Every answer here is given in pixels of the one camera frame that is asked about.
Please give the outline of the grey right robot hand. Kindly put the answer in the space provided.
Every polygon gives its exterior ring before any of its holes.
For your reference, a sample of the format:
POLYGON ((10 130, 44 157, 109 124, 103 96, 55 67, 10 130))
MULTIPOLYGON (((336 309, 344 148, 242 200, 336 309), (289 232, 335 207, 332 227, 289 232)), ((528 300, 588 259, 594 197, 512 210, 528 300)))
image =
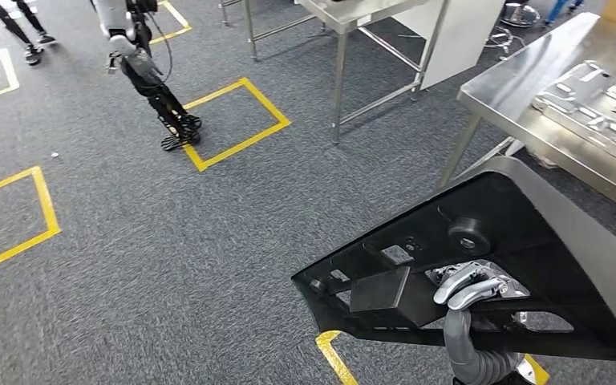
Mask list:
POLYGON ((433 295, 434 303, 448 308, 444 340, 448 355, 457 363, 467 363, 478 357, 470 337, 471 306, 492 299, 530 295, 516 278, 483 259, 433 269, 430 277, 438 285, 433 295))

